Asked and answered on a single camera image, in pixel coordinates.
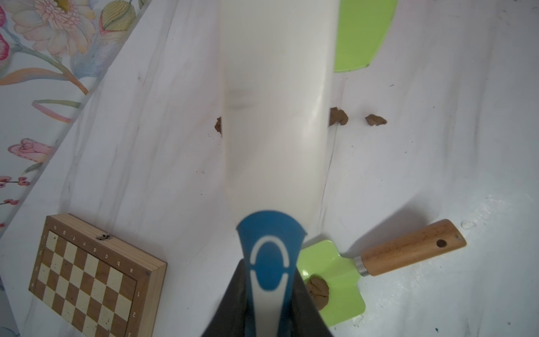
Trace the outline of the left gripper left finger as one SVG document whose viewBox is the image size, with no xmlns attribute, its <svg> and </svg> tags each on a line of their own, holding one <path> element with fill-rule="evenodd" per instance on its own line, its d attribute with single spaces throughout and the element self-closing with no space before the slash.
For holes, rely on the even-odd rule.
<svg viewBox="0 0 539 337">
<path fill-rule="evenodd" d="M 227 286 L 216 313 L 202 336 L 252 336 L 253 331 L 249 325 L 251 321 L 248 314 L 246 265 L 244 259 L 241 259 Z"/>
</svg>

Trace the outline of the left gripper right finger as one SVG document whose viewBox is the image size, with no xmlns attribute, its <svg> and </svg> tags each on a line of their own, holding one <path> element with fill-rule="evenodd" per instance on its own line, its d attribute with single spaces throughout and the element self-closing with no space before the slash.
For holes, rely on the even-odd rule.
<svg viewBox="0 0 539 337">
<path fill-rule="evenodd" d="M 293 282 L 290 317 L 293 337 L 333 336 L 314 306 L 298 270 L 296 270 Z"/>
</svg>

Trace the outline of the green trowel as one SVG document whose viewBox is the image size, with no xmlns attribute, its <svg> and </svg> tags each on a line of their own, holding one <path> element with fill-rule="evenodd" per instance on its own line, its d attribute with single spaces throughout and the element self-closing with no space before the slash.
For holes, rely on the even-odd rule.
<svg viewBox="0 0 539 337">
<path fill-rule="evenodd" d="M 410 234 L 367 249 L 358 256 L 341 256 L 331 240 L 300 251 L 297 269 L 327 327 L 366 311 L 357 286 L 361 277 L 379 276 L 467 245 L 450 220 L 440 220 Z"/>
<path fill-rule="evenodd" d="M 391 27 L 397 0 L 342 0 L 334 71 L 370 66 Z"/>
</svg>

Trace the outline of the white blue cleaning brush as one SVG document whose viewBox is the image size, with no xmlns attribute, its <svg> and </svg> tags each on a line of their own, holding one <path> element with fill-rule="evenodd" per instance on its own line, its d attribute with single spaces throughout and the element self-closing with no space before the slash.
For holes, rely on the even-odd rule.
<svg viewBox="0 0 539 337">
<path fill-rule="evenodd" d="M 225 184 L 246 268 L 245 336 L 287 336 L 324 185 L 338 1 L 221 1 Z"/>
</svg>

